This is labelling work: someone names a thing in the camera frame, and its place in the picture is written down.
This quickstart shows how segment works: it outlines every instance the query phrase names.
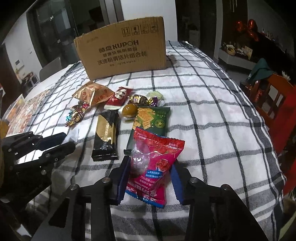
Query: red chair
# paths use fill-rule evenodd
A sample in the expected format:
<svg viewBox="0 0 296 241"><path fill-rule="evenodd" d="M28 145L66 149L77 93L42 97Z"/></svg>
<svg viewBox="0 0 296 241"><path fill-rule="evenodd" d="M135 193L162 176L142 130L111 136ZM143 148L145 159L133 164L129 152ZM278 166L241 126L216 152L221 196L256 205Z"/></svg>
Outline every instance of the red chair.
<svg viewBox="0 0 296 241"><path fill-rule="evenodd" d="M257 81L250 93L250 100L256 106L256 110L264 118L265 124L269 127L269 134L276 153L279 155L291 134L294 132L296 126L296 87L293 87L285 78L273 74L268 79L267 89L261 96L258 96L260 81ZM270 104L271 107L266 113L263 109L263 103L269 99L270 86L278 90L275 100ZM283 96L282 101L277 107L277 102L280 95ZM287 182L284 187L284 195L296 187L296 161L293 162L292 167L284 172L287 177Z"/></svg>

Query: red snack package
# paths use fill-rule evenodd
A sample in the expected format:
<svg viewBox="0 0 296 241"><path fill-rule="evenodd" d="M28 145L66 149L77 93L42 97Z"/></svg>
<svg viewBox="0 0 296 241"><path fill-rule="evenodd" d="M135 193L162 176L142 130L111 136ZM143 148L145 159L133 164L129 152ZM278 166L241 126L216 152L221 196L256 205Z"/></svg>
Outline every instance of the red snack package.
<svg viewBox="0 0 296 241"><path fill-rule="evenodd" d="M126 193L157 207L165 205L163 176L184 149L185 141L161 137L136 128L131 152L131 174Z"/></svg>
<svg viewBox="0 0 296 241"><path fill-rule="evenodd" d="M105 109L108 110L117 110L125 102L126 98L130 95L133 88L128 86L121 86L119 89L111 96L105 105Z"/></svg>

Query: green cracker package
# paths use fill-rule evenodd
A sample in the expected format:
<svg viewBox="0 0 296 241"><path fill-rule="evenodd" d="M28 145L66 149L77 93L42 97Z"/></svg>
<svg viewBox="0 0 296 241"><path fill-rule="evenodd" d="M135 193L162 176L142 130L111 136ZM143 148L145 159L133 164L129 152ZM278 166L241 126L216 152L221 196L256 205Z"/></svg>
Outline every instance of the green cracker package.
<svg viewBox="0 0 296 241"><path fill-rule="evenodd" d="M133 133L136 127L159 136L166 136L169 112L170 107L139 107L124 154L131 154L134 146Z"/></svg>

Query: snack bag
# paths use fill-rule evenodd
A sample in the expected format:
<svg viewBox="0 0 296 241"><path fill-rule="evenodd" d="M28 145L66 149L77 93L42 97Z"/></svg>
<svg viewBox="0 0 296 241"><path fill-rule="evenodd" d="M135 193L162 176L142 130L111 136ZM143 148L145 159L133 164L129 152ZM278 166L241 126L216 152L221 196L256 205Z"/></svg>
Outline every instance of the snack bag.
<svg viewBox="0 0 296 241"><path fill-rule="evenodd" d="M119 89L107 101L104 108L108 110L120 109L132 90L133 88L128 86L119 87Z"/></svg>
<svg viewBox="0 0 296 241"><path fill-rule="evenodd" d="M126 150L123 151L124 154L128 156L131 154L134 146L133 133L137 126L154 134L165 136L169 112L170 107L140 106L137 110L137 116L133 123Z"/></svg>
<svg viewBox="0 0 296 241"><path fill-rule="evenodd" d="M157 207L165 205L162 177L184 149L185 141L161 137L137 127L126 193Z"/></svg>
<svg viewBox="0 0 296 241"><path fill-rule="evenodd" d="M94 161L117 160L116 138L118 133L118 110L99 114L91 157Z"/></svg>
<svg viewBox="0 0 296 241"><path fill-rule="evenodd" d="M114 92L108 87L89 81L81 86L72 97L93 107L95 104L109 100L113 94Z"/></svg>

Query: metal screw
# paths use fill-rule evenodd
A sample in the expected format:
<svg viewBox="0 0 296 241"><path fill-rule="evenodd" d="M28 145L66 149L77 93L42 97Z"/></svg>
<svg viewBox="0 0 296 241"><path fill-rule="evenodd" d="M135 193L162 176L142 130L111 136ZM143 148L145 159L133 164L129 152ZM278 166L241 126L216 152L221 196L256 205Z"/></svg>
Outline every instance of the metal screw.
<svg viewBox="0 0 296 241"><path fill-rule="evenodd" d="M198 178L197 177L192 177L192 178L190 178L190 182L191 183L197 183L198 182Z"/></svg>
<svg viewBox="0 0 296 241"><path fill-rule="evenodd" d="M221 187L226 191L231 190L231 187L228 184L223 184Z"/></svg>
<svg viewBox="0 0 296 241"><path fill-rule="evenodd" d="M108 183L108 182L110 182L111 181L111 179L109 178L109 177L104 177L103 179L102 179L102 182L103 183Z"/></svg>
<svg viewBox="0 0 296 241"><path fill-rule="evenodd" d="M78 188L78 185L77 184L72 184L71 186L70 186L70 190L75 190L76 188Z"/></svg>

